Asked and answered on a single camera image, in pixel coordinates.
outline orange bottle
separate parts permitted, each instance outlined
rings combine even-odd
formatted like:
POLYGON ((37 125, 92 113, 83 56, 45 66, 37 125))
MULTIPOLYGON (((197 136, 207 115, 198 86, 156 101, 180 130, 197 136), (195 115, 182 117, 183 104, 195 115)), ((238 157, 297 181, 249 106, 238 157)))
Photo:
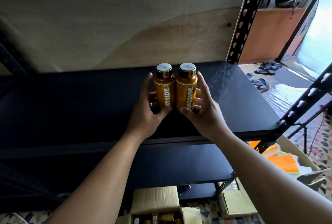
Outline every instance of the orange bottle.
POLYGON ((181 107, 193 109, 196 95, 196 66, 192 63, 182 63, 176 77, 176 109, 181 107))
POLYGON ((172 66, 161 63, 156 66, 154 78, 157 103, 162 109, 165 106, 175 108, 175 76, 172 74, 172 66))

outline bottle cap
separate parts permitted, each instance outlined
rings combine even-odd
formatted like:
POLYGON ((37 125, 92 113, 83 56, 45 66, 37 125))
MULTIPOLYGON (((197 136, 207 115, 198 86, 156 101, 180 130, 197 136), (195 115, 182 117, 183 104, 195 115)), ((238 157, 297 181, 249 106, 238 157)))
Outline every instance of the bottle cap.
POLYGON ((159 78, 169 78, 172 76, 172 66, 168 63, 160 63, 156 66, 156 76, 159 78))
POLYGON ((192 63, 182 63, 179 67, 179 76, 183 78, 192 78, 196 74, 196 66, 192 63))

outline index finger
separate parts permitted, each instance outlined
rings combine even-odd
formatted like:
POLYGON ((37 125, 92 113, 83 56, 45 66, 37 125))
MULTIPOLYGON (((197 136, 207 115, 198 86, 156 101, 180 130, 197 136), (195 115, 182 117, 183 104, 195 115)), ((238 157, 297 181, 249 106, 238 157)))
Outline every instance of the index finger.
POLYGON ((206 84, 203 75, 201 72, 197 72, 197 77, 200 82, 201 86, 201 96, 203 100, 207 101, 211 99, 211 94, 208 85, 206 84))
POLYGON ((152 73, 150 72, 147 77, 144 79, 142 87, 141 87, 141 93, 139 94, 139 99, 146 99, 148 101, 148 94, 149 94, 149 83, 152 78, 152 73))

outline forearm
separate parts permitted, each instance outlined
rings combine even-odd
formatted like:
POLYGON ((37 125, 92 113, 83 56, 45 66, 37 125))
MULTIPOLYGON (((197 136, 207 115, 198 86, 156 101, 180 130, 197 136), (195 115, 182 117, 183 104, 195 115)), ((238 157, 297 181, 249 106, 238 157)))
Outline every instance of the forearm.
POLYGON ((124 135, 47 224, 115 223, 139 144, 133 136, 124 135))
POLYGON ((332 223, 332 204, 269 162, 230 132, 216 145, 266 223, 332 223))

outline person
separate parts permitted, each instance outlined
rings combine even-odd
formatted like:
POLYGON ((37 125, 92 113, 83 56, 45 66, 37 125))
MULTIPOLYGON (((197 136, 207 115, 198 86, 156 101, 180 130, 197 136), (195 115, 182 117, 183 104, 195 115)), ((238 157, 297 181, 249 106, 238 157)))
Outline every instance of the person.
MULTIPOLYGON (((197 95, 202 97, 195 98, 195 108, 199 113, 195 114, 188 108, 181 108, 181 112, 226 156, 264 222, 332 223, 332 203, 237 138, 227 127, 202 74, 198 72, 197 76, 201 86, 197 95)), ((151 78, 149 73, 120 140, 52 213, 46 220, 47 224, 116 222, 135 153, 170 111, 166 107, 158 114, 152 113, 150 106, 155 94, 148 93, 151 78)))

